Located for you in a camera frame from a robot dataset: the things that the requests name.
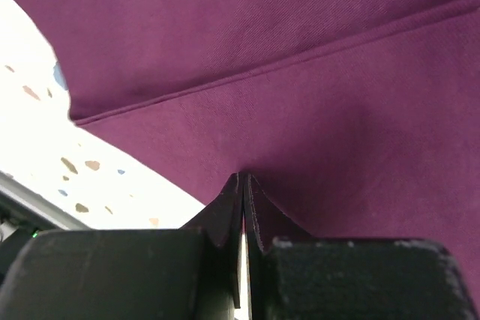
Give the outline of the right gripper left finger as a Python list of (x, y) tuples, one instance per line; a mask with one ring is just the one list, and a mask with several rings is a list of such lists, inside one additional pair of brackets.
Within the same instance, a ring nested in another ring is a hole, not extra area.
[(22, 229), (1, 245), (1, 317), (233, 319), (241, 231), (240, 174), (179, 229)]

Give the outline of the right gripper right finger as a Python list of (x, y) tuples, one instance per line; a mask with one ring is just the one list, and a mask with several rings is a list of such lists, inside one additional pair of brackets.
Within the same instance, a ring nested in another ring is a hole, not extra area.
[(317, 238), (244, 178), (252, 319), (477, 319), (451, 253), (421, 238)]

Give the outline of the purple surgical cloth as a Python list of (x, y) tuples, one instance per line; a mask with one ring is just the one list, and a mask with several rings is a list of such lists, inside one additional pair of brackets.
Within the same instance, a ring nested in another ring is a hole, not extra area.
[(479, 0), (15, 0), (72, 119), (207, 202), (249, 171), (319, 236), (479, 234)]

